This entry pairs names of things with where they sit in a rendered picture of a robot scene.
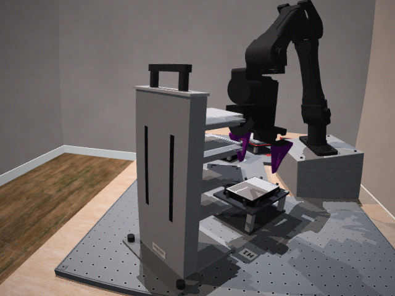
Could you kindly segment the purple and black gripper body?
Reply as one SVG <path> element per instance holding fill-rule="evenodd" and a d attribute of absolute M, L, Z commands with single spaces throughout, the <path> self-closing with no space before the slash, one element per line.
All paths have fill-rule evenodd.
<path fill-rule="evenodd" d="M 267 144 L 271 144 L 273 146 L 281 147 L 289 144 L 289 141 L 280 139 L 276 141 L 277 134 L 280 134 L 281 136 L 286 135 L 287 129 L 280 128 L 277 126 L 274 126 L 273 129 L 268 130 L 268 131 L 262 131 L 259 129 L 255 128 L 250 128 L 248 132 L 253 133 L 253 139 L 261 142 L 265 142 Z"/>

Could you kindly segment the white multi-well plate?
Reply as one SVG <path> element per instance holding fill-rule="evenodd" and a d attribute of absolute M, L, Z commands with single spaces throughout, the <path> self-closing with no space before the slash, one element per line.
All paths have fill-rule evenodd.
<path fill-rule="evenodd" d="M 241 113 L 229 112 L 215 108 L 207 108 L 206 125 L 227 121 L 239 121 L 239 123 L 244 123 L 246 122 L 246 119 L 243 118 L 243 114 Z"/>

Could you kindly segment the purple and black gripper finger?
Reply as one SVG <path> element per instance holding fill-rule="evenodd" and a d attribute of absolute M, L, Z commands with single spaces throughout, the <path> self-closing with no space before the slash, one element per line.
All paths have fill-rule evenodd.
<path fill-rule="evenodd" d="M 239 160 L 239 162 L 242 162 L 244 160 L 245 155 L 246 155 L 246 151 L 247 151 L 247 147 L 248 147 L 249 140 L 250 140 L 250 137 L 251 137 L 251 133 L 247 132 L 244 136 L 243 135 L 236 136 L 236 135 L 234 135 L 232 133 L 229 133 L 229 137 L 230 137 L 231 140 L 234 140 L 234 141 L 237 141 L 237 142 L 239 142 L 238 141 L 239 139 L 243 139 L 243 150 L 242 150 L 242 152 L 241 151 L 237 152 L 238 153 L 237 154 L 238 160 Z"/>
<path fill-rule="evenodd" d="M 271 145 L 271 162 L 272 162 L 272 174 L 277 172 L 278 167 L 280 166 L 281 161 L 288 153 L 290 148 L 293 146 L 293 142 L 289 142 L 289 144 L 281 147 Z"/>

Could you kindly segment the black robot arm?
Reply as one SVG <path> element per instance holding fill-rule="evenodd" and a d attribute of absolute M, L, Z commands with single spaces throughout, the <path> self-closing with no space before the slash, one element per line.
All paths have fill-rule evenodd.
<path fill-rule="evenodd" d="M 331 112 L 322 90 L 318 64 L 318 39 L 323 36 L 322 20 L 311 0 L 298 1 L 293 6 L 282 4 L 277 9 L 278 18 L 247 47 L 246 68 L 231 70 L 227 90 L 230 100 L 236 105 L 226 105 L 226 111 L 243 114 L 246 122 L 229 127 L 229 130 L 236 136 L 244 136 L 250 128 L 273 130 L 276 107 L 270 107 L 270 104 L 277 104 L 279 82 L 271 76 L 262 75 L 285 74 L 286 52 L 292 41 L 302 76 L 301 114 L 304 123 L 308 124 L 308 136 L 299 136 L 299 140 L 317 156 L 337 155 L 338 151 L 326 140 L 326 126 L 331 123 Z M 269 107 L 261 104 L 268 104 Z"/>

